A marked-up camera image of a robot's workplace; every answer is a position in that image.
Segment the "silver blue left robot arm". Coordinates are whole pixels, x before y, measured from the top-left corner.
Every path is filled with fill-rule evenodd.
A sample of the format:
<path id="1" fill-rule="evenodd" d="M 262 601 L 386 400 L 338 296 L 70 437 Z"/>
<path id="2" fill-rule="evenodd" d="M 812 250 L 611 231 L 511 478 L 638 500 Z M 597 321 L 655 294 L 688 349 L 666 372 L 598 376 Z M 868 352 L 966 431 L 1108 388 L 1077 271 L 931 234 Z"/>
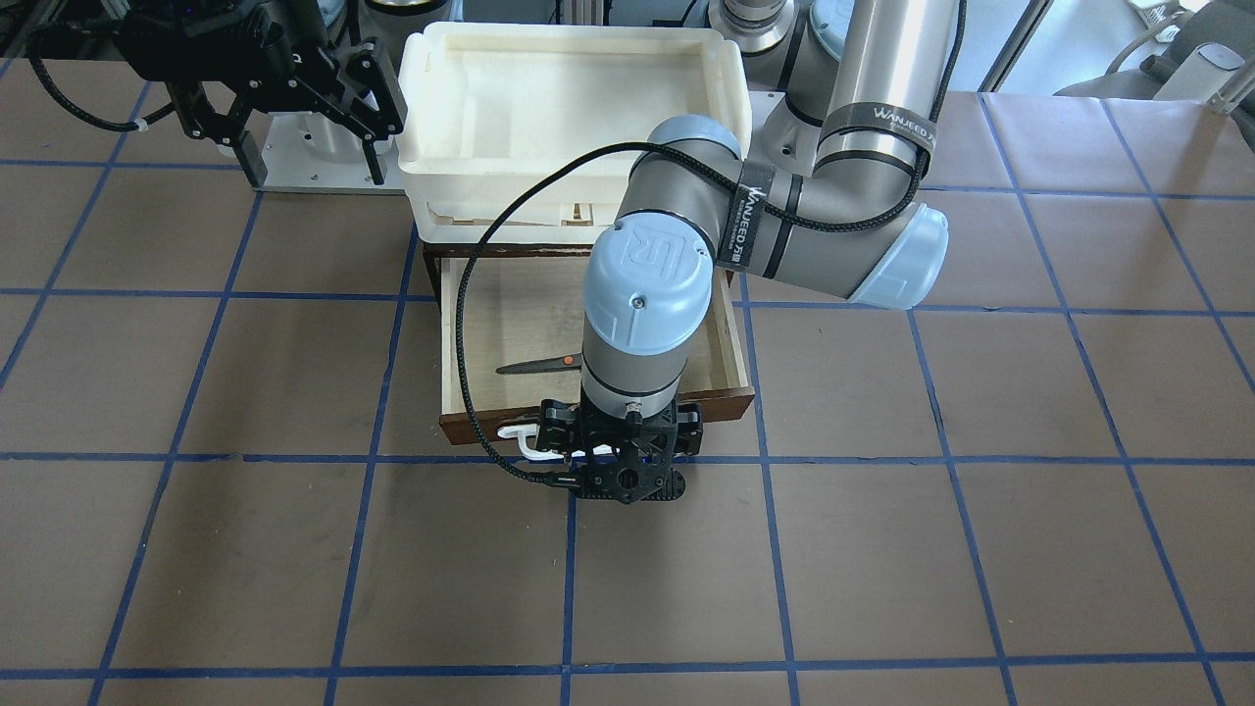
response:
<path id="1" fill-rule="evenodd" d="M 870 307 L 922 301 L 949 232 L 916 191 L 965 18 L 963 1 L 853 4 L 809 176 L 743 161 L 713 118 L 656 125 L 584 270 L 579 403 L 538 408 L 538 451 L 586 460 L 538 482 L 624 504 L 681 495 L 673 460 L 699 450 L 703 420 L 678 384 L 718 268 Z"/>

